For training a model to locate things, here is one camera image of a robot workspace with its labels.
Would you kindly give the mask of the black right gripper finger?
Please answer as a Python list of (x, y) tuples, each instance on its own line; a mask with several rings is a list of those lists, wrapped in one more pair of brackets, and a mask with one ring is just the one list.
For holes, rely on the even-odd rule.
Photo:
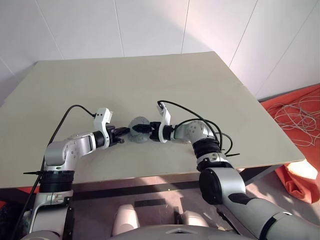
[(151, 125), (150, 124), (136, 124), (132, 126), (132, 129), (137, 133), (148, 134), (151, 132)]

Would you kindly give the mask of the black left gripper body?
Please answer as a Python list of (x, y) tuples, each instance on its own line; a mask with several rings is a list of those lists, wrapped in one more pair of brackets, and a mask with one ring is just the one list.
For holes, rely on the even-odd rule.
[(107, 133), (109, 136), (109, 147), (112, 147), (117, 144), (116, 141), (116, 127), (114, 125), (107, 126)]

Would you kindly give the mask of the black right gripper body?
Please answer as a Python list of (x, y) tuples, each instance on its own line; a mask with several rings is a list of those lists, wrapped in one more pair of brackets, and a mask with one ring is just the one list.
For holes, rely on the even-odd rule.
[(160, 125), (161, 125), (161, 122), (160, 121), (152, 121), (150, 122), (150, 136), (149, 138), (152, 140), (152, 141), (160, 141), (160, 138), (159, 138), (159, 129), (160, 129)]

